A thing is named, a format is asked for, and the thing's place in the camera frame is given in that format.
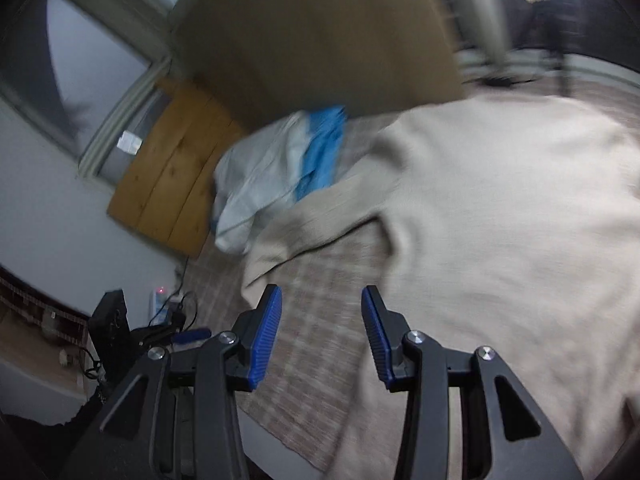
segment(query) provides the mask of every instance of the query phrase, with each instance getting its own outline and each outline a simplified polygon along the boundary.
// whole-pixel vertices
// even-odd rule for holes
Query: blue cloth
[[[341,106],[309,115],[311,141],[302,161],[302,177],[296,187],[296,200],[334,183],[345,120],[344,107]]]

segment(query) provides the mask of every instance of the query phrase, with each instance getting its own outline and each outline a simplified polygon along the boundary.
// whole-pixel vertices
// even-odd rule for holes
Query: blue ribbed rubber pad
[[[279,286],[273,289],[258,331],[251,354],[251,365],[247,380],[251,391],[254,391],[267,373],[267,365],[271,357],[271,350],[278,332],[280,316],[282,315],[282,290]]]
[[[380,323],[378,311],[374,307],[373,300],[366,287],[362,289],[360,309],[364,327],[367,330],[373,361],[376,364],[378,378],[385,383],[388,390],[395,380],[391,367],[391,346],[382,328],[382,323]]]

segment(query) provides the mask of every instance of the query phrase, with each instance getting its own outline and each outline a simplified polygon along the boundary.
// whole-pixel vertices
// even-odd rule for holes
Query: pile of clothes
[[[248,252],[278,213],[334,182],[345,120],[343,107],[296,112],[222,156],[211,221],[221,251]]]

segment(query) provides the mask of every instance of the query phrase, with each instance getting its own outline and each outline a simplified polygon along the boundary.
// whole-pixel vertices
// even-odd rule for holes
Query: silver screw
[[[411,332],[406,333],[406,338],[412,343],[416,343],[419,345],[427,339],[427,335],[424,332],[420,332],[419,330],[411,330]]]
[[[236,334],[233,332],[222,332],[218,336],[218,340],[225,345],[231,345],[236,342]]]
[[[159,361],[164,357],[164,348],[162,348],[161,346],[154,346],[153,348],[149,349],[149,351],[146,353],[146,356],[152,361]]]
[[[478,349],[478,355],[485,361],[493,361],[495,357],[495,350],[490,346],[481,346]]]

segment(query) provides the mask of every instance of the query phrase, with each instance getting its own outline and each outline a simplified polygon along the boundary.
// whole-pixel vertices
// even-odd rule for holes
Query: beige sweater
[[[243,295],[255,306],[273,267],[380,218],[387,306],[448,348],[494,346],[593,478],[622,442],[640,375],[639,183],[628,131],[578,102],[502,94],[415,108],[348,178],[262,232]],[[358,373],[329,477],[390,479],[406,396],[386,392],[370,352]]]

